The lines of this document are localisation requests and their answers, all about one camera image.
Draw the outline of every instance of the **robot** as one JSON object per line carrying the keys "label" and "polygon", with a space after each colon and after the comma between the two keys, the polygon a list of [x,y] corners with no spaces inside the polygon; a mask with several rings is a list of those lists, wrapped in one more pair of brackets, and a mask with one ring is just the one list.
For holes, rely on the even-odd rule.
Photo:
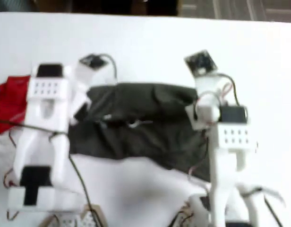
{"label": "robot", "polygon": [[[69,124],[84,118],[91,103],[86,92],[92,73],[85,70],[83,79],[75,78],[71,69],[61,64],[41,64],[33,70],[24,125],[32,125],[34,129],[24,128],[18,140],[13,169],[20,184],[9,190],[9,209],[82,211],[85,194],[68,157],[67,133]],[[209,68],[203,65],[198,72],[207,74],[215,70],[215,64],[211,64]],[[269,214],[262,190],[243,181],[257,143],[245,107],[225,105],[224,100],[218,100],[217,104],[209,100],[188,106],[186,110],[195,130],[209,128],[211,176],[210,210],[201,201],[205,194],[192,195],[189,203],[194,216],[189,227],[231,226],[225,218],[228,199],[233,196],[241,202],[240,194],[246,195],[243,200],[249,213],[249,222],[244,226],[271,226],[266,222]]]}
{"label": "robot", "polygon": [[40,64],[33,70],[24,125],[35,129],[23,128],[18,140],[13,170],[19,186],[9,190],[10,209],[83,209],[85,194],[68,157],[67,133],[69,125],[84,117],[91,101],[87,83],[73,74],[61,64]]}
{"label": "robot", "polygon": [[[206,129],[210,161],[211,187],[207,194],[189,197],[191,221],[186,225],[178,215],[173,227],[283,227],[285,226],[272,210],[264,192],[282,197],[273,190],[264,189],[245,181],[256,158],[255,132],[248,122],[246,107],[240,106],[233,80],[217,73],[217,67],[207,51],[186,59],[196,85],[204,79],[215,79],[215,91],[202,92],[198,100],[186,107],[194,130]],[[222,78],[233,84],[224,84]],[[225,95],[234,88],[235,105],[229,105]],[[228,210],[234,211],[231,220]]]}

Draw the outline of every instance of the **black wire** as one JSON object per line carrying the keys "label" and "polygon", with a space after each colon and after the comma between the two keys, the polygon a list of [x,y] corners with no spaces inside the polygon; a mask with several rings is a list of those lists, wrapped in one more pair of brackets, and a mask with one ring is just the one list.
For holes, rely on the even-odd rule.
{"label": "black wire", "polygon": [[[256,193],[259,193],[259,192],[267,192],[269,194],[272,194],[273,196],[277,197],[279,200],[281,200],[284,204],[285,204],[285,201],[284,199],[282,198],[282,196],[276,192],[272,192],[271,190],[268,190],[268,189],[265,189],[263,187],[257,187],[253,190],[251,190],[250,192],[247,192],[247,193],[244,193],[244,194],[241,194],[242,198],[248,198]],[[274,210],[272,209],[270,203],[267,201],[266,197],[264,196],[264,202],[267,206],[267,208],[269,209],[269,211],[271,212],[273,218],[275,219],[275,221],[277,222],[278,226],[279,227],[283,227],[283,225],[281,224],[279,218],[277,217],[276,213],[274,212]]]}
{"label": "black wire", "polygon": [[267,201],[266,197],[264,196],[264,202],[267,206],[267,208],[269,209],[269,211],[271,212],[273,218],[275,219],[275,221],[277,222],[279,227],[283,227],[281,221],[279,220],[278,216],[276,215],[275,211],[273,210],[272,206],[269,204],[269,202]]}
{"label": "black wire", "polygon": [[259,193],[259,192],[265,192],[267,194],[270,194],[274,197],[276,197],[277,199],[279,199],[283,204],[284,206],[286,206],[285,204],[285,200],[284,198],[278,193],[278,192],[275,192],[273,190],[270,190],[270,189],[267,189],[267,188],[263,188],[263,187],[256,187],[254,188],[253,190],[251,190],[250,192],[247,192],[247,193],[242,193],[240,194],[242,198],[248,198],[256,193]]}
{"label": "black wire", "polygon": [[188,215],[187,217],[185,217],[185,218],[181,221],[179,227],[183,227],[184,222],[186,222],[186,220],[188,220],[188,219],[191,218],[192,216],[194,216],[193,213],[192,213],[191,215]]}
{"label": "black wire", "polygon": [[[21,124],[21,123],[17,123],[17,122],[11,122],[11,121],[5,121],[5,120],[0,120],[0,123],[3,123],[3,124],[9,124],[9,125],[13,125],[13,126],[20,126],[20,127],[24,127],[24,128],[30,128],[30,129],[34,129],[34,130],[39,130],[39,131],[44,131],[44,132],[50,132],[52,133],[52,135],[49,137],[49,141],[51,141],[51,138],[56,136],[56,135],[60,135],[60,134],[63,134],[63,135],[66,135],[68,136],[67,133],[65,132],[62,132],[62,131],[52,131],[52,130],[49,130],[49,129],[44,129],[44,128],[41,128],[41,127],[36,127],[36,126],[32,126],[32,125],[25,125],[25,124]],[[89,198],[89,194],[88,194],[88,191],[87,191],[87,188],[86,188],[86,185],[85,185],[85,182],[77,168],[77,166],[75,165],[71,155],[69,154],[69,160],[83,186],[83,189],[84,189],[84,193],[85,193],[85,196],[86,196],[86,199],[87,199],[87,203],[88,203],[88,207],[89,207],[89,210],[91,211],[92,213],[92,218],[93,218],[93,221],[94,223],[100,223],[101,227],[103,227],[103,224],[101,223],[96,211],[92,208],[92,204],[90,202],[90,198]]]}
{"label": "black wire", "polygon": [[8,136],[9,136],[9,139],[10,139],[11,143],[12,143],[13,146],[16,148],[17,145],[16,145],[16,143],[14,142],[14,140],[13,140],[13,138],[12,138],[12,136],[11,136],[11,130],[9,130]]}
{"label": "black wire", "polygon": [[20,127],[29,128],[29,129],[35,129],[35,130],[49,132],[49,133],[54,133],[56,135],[58,135],[58,134],[67,135],[67,133],[65,133],[63,131],[52,131],[52,130],[49,130],[49,129],[44,129],[44,128],[40,128],[40,127],[33,126],[33,125],[21,124],[21,123],[17,123],[17,122],[6,121],[6,120],[0,120],[0,123],[9,124],[9,125],[12,125],[12,126],[20,126]]}
{"label": "black wire", "polygon": [[109,58],[112,65],[113,65],[113,68],[114,68],[114,78],[117,80],[117,67],[116,67],[116,62],[115,60],[112,58],[111,55],[107,54],[107,53],[101,53],[98,55],[99,57],[106,57],[106,58]]}

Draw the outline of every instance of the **black rectangle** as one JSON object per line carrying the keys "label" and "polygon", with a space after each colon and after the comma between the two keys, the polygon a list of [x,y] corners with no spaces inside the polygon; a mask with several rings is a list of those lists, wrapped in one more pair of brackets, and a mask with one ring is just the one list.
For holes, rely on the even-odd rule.
{"label": "black rectangle", "polygon": [[50,166],[25,166],[19,185],[24,187],[52,186],[50,172]]}
{"label": "black rectangle", "polygon": [[220,106],[219,122],[247,123],[245,107],[243,107],[243,106]]}
{"label": "black rectangle", "polygon": [[61,64],[41,64],[36,77],[63,77]]}
{"label": "black rectangle", "polygon": [[25,191],[25,206],[36,206],[38,187],[26,187]]}

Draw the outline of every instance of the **white robot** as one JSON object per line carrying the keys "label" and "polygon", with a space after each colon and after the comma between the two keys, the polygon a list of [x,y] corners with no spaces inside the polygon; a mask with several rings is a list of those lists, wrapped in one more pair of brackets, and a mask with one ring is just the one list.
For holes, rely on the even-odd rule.
{"label": "white robot", "polygon": [[[89,79],[77,80],[70,68],[60,64],[41,64],[34,69],[24,124],[35,129],[24,128],[18,140],[13,169],[20,185],[9,190],[9,209],[75,213],[83,209],[85,194],[68,157],[67,133],[69,124],[75,124],[90,105],[86,92],[92,74],[84,75],[89,75]],[[243,176],[248,171],[257,142],[243,107],[205,103],[192,105],[187,112],[193,127],[199,122],[209,125],[212,182],[210,211],[200,200],[204,195],[195,194],[189,199],[194,212],[190,227],[226,227],[228,198],[235,190],[247,194],[256,189],[245,184]],[[245,197],[245,204],[251,226],[269,226],[261,191]]]}
{"label": "white robot", "polygon": [[23,128],[18,140],[13,170],[19,187],[9,190],[12,210],[78,213],[83,209],[85,194],[68,157],[67,133],[69,124],[83,117],[91,102],[86,95],[88,81],[84,78],[83,83],[73,74],[60,64],[41,64],[33,70],[24,124],[43,130]]}

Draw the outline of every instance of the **black part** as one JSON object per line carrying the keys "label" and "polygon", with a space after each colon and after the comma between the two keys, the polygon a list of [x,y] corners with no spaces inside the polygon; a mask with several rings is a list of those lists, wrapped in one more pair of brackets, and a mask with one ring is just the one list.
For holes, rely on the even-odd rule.
{"label": "black part", "polygon": [[217,70],[216,64],[206,50],[187,57],[185,62],[194,77],[200,75],[198,72],[200,69],[205,69],[205,74]]}
{"label": "black part", "polygon": [[50,172],[50,166],[25,166],[19,185],[24,187],[52,186]]}
{"label": "black part", "polygon": [[62,78],[62,68],[61,64],[41,64],[38,67],[36,77],[58,77]]}
{"label": "black part", "polygon": [[93,70],[97,70],[107,64],[106,61],[102,60],[100,56],[95,54],[90,54],[80,59],[79,62]]}
{"label": "black part", "polygon": [[226,227],[253,227],[250,223],[244,222],[227,222],[225,223]]}
{"label": "black part", "polygon": [[38,187],[34,187],[34,186],[26,187],[24,205],[36,206],[37,194],[38,194]]}
{"label": "black part", "polygon": [[88,105],[87,103],[83,104],[79,111],[75,114],[74,118],[78,121],[82,121],[88,115]]}
{"label": "black part", "polygon": [[211,211],[211,204],[210,204],[210,199],[208,196],[203,196],[203,197],[200,197],[200,200],[202,202],[202,205],[204,206],[204,208],[207,210],[207,211]]}
{"label": "black part", "polygon": [[247,123],[245,108],[243,106],[220,106],[219,122]]}
{"label": "black part", "polygon": [[20,180],[20,186],[26,188],[24,205],[35,206],[39,186],[52,186],[50,166],[25,166]]}

